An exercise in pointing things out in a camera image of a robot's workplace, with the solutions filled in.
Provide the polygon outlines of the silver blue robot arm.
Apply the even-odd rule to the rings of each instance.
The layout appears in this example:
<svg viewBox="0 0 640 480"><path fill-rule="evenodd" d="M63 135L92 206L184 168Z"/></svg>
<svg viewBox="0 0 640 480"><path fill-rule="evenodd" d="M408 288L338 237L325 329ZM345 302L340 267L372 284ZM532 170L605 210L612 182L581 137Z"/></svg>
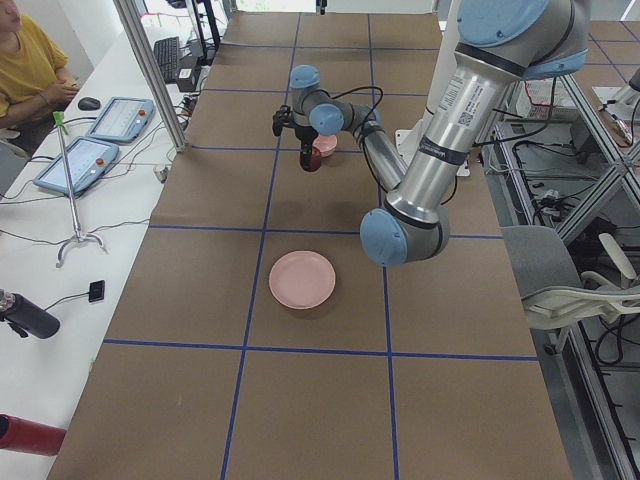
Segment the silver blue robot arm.
<svg viewBox="0 0 640 480"><path fill-rule="evenodd" d="M564 76L587 57L588 1L460 1L446 31L457 35L440 56L455 69L416 150L404 159L379 124L374 108L334 99L310 65L292 69L293 127L301 163L309 165L317 135L349 132L386 191L382 207L360 225L363 250L390 267L438 255L449 238L443 198L506 88L521 80Z"/></svg>

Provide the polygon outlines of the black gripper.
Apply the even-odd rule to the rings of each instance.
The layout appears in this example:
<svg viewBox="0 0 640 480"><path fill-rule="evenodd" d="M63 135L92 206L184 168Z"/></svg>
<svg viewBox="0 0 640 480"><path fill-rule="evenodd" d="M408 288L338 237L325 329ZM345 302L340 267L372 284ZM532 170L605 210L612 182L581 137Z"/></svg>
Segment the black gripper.
<svg viewBox="0 0 640 480"><path fill-rule="evenodd" d="M313 160L313 142L317 138L317 131L312 126L296 125L294 127L296 138L301 142L299 151L299 163L303 169L310 169Z"/></svg>

